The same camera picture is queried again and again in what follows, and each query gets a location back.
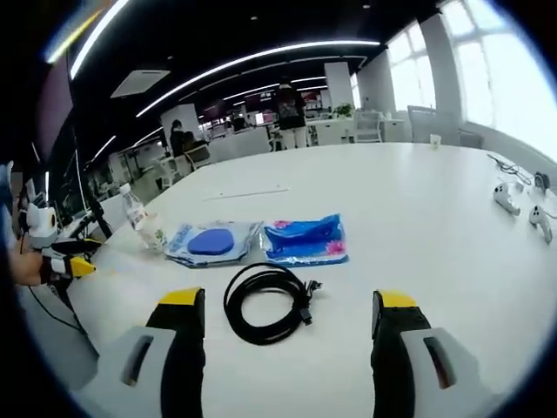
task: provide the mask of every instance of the hand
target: hand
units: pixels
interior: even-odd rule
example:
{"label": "hand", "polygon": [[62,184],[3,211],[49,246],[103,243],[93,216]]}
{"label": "hand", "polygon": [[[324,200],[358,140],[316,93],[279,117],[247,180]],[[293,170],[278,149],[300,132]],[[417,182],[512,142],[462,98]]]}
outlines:
{"label": "hand", "polygon": [[10,270],[14,282],[22,286],[39,286],[41,284],[40,269],[43,265],[43,256],[41,253],[31,252],[21,240],[17,242],[17,246],[10,250]]}

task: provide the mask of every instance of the coiled black cable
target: coiled black cable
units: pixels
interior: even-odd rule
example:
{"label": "coiled black cable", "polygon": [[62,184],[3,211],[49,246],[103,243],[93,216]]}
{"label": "coiled black cable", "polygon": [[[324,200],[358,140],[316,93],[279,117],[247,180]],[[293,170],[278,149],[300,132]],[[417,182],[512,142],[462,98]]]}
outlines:
{"label": "coiled black cable", "polygon": [[[242,281],[230,294],[232,286],[246,271],[255,267],[268,267]],[[298,329],[303,321],[312,323],[309,312],[313,291],[320,289],[321,283],[311,280],[302,283],[290,270],[271,263],[256,263],[240,270],[231,280],[225,291],[223,305],[225,314],[234,332],[242,340],[266,346],[281,341]],[[247,296],[256,292],[286,293],[292,296],[292,309],[282,319],[265,327],[255,327],[248,323],[242,315],[242,304]]]}

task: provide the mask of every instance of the ceiling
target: ceiling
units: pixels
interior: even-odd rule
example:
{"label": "ceiling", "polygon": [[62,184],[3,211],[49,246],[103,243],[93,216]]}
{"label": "ceiling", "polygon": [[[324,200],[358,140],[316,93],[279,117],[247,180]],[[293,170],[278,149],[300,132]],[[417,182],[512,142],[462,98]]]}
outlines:
{"label": "ceiling", "polygon": [[[259,51],[303,42],[361,39],[379,41],[383,45],[412,20],[431,16],[435,11],[434,4],[434,0],[345,0],[333,3],[129,0],[97,40],[72,81],[76,134],[82,159],[93,158],[113,135],[117,138],[104,150],[99,161],[111,152],[133,145],[159,126],[158,118],[163,111],[195,91],[198,92],[181,103],[194,103],[200,111],[220,98],[277,83],[285,74],[291,78],[323,76],[324,62],[347,61],[354,72],[385,46],[307,48],[258,58],[199,80],[143,117],[136,118],[141,110],[168,90],[215,66]],[[68,6],[47,9],[45,5],[37,15],[46,21],[49,20],[46,17],[51,17],[52,23],[44,24],[44,32],[52,32],[67,17]],[[68,51],[70,63],[96,24],[93,23],[71,46]],[[329,58],[307,60],[316,57]],[[268,68],[256,71],[264,66]],[[144,93],[111,98],[112,92],[131,71],[141,69],[167,70],[170,74]],[[44,79],[44,74],[36,79]],[[323,84],[315,83],[308,82],[299,87]],[[37,94],[36,90],[30,92],[31,97]]]}

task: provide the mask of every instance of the air vent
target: air vent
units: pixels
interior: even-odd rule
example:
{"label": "air vent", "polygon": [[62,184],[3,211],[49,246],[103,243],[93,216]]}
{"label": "air vent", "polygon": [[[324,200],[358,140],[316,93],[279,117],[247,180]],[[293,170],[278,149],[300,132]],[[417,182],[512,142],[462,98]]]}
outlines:
{"label": "air vent", "polygon": [[154,84],[170,74],[166,70],[132,71],[121,85],[112,93],[111,98],[121,98],[148,91]]}

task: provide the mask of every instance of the water bottle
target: water bottle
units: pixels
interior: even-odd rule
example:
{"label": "water bottle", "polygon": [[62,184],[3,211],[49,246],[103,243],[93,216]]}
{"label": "water bottle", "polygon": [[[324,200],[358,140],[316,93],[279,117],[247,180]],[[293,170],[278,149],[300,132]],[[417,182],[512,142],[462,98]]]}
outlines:
{"label": "water bottle", "polygon": [[129,184],[120,187],[124,211],[131,227],[139,234],[147,248],[161,253],[166,245],[163,222],[156,213],[147,213],[143,203],[131,192]]}
{"label": "water bottle", "polygon": [[138,224],[147,217],[143,203],[133,194],[129,183],[120,187],[120,194],[124,201],[124,212],[131,224],[131,228],[138,229]]}

